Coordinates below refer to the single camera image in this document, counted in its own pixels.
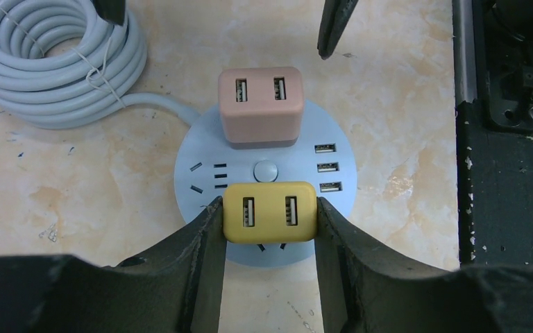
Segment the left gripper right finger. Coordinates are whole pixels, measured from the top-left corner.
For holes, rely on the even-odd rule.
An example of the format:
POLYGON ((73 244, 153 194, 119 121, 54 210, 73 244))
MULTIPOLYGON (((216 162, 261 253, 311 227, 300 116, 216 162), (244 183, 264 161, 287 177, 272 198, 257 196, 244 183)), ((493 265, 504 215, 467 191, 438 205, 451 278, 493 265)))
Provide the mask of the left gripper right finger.
POLYGON ((533 332, 533 266, 424 264, 317 201, 325 332, 533 332))

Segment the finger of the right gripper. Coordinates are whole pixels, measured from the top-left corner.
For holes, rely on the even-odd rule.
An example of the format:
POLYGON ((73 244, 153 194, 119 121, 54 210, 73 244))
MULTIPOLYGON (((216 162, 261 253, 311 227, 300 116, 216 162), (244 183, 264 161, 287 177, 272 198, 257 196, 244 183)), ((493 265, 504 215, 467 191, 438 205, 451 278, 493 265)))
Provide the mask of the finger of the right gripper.
POLYGON ((334 52, 358 4, 358 0, 325 0, 317 41, 322 60, 334 52))
POLYGON ((126 17, 126 0, 92 0, 97 15, 118 26, 123 26, 126 17))

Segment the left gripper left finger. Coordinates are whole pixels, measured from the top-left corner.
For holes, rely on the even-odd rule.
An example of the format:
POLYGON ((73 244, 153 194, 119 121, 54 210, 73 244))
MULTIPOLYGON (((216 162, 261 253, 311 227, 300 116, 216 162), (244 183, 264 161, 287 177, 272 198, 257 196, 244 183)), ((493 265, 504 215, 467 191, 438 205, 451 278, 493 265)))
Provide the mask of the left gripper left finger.
POLYGON ((226 239, 216 197, 116 266, 73 255, 0 256, 0 332, 216 332, 226 239))

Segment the yellow USB charger plug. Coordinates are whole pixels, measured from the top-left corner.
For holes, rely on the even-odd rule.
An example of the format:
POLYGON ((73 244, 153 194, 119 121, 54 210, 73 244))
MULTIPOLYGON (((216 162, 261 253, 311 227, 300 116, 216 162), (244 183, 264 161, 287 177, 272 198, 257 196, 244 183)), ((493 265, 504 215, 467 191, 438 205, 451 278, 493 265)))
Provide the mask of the yellow USB charger plug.
POLYGON ((306 242, 317 234, 317 197, 308 182, 252 182, 223 193, 223 233, 234 244, 306 242))

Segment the pink USB charger plug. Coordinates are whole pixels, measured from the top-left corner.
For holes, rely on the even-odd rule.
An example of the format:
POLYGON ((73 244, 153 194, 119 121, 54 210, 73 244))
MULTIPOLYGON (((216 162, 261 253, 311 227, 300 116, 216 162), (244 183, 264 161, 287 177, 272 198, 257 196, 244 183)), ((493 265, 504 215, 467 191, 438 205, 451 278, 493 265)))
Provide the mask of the pink USB charger plug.
POLYGON ((305 109, 303 78, 295 67, 225 69, 218 78, 218 103, 233 148, 291 146, 305 109))

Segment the round blue power socket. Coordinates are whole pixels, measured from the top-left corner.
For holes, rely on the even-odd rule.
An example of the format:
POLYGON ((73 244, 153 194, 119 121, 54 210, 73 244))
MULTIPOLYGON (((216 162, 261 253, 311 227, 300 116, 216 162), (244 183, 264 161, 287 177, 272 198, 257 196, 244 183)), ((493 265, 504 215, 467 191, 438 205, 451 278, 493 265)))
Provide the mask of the round blue power socket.
POLYGON ((190 126, 174 167, 174 191, 186 223, 226 187, 246 182, 310 183, 338 212, 350 215, 357 192, 357 167, 348 138, 320 106, 306 101, 301 132, 290 146, 234 148, 226 139, 219 109, 190 111, 190 126))

